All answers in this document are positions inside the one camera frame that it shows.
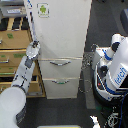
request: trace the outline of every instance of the logo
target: logo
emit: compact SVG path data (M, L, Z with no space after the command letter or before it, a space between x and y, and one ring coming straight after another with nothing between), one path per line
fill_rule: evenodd
M125 74L127 73L125 68L120 68L120 72L117 74L117 77L114 79L115 82L120 85L122 80L125 78Z
M45 12L46 12L46 8L45 8L44 5L41 6L40 11L41 11L43 14L45 14Z

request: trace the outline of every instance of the gray floor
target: gray floor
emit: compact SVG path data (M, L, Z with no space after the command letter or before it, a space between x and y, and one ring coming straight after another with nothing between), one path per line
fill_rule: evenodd
M120 22L121 10L128 8L128 1L107 0L105 3L93 0L89 22L85 53L90 53L92 44L110 46L111 37L115 33L126 36ZM47 100L46 98L27 99L27 113L20 123L21 128L36 128L40 125L79 125L92 128L91 115L97 116L101 128L105 119L97 109L97 101L90 90L90 66L81 72L80 89L77 99Z

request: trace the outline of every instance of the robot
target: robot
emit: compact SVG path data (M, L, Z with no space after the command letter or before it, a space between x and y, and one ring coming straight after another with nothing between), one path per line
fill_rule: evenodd
M119 104L128 92L128 37L112 36L111 47L96 48L92 69L95 96L105 105Z
M16 124L20 123L25 116L26 94L39 49L39 42L30 43L27 56L22 58L11 87L0 95L0 128L18 128Z

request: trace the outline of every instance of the white refrigerator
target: white refrigerator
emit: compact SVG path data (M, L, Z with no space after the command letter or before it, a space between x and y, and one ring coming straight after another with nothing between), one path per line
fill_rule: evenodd
M92 0L24 3L31 32L30 13L41 44L38 62L47 99L77 98Z

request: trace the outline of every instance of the drawer handle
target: drawer handle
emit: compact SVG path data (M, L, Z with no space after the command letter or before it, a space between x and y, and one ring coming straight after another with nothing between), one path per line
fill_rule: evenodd
M5 61L0 61L0 63L8 63L9 59L5 60Z
M54 64L54 65L57 65L57 66L64 66L64 65L66 65L66 64L69 64L69 63L71 63L71 61L66 61L66 62L63 62L63 63L57 63L57 62L55 62L55 61L50 61L50 63L51 64Z
M0 73L0 75L15 75L15 72L14 73Z
M2 86L0 91L3 92L6 89L6 86Z
M66 84L69 82L69 80L65 80L65 81L57 81L57 80L53 80L52 82L56 83L56 84Z

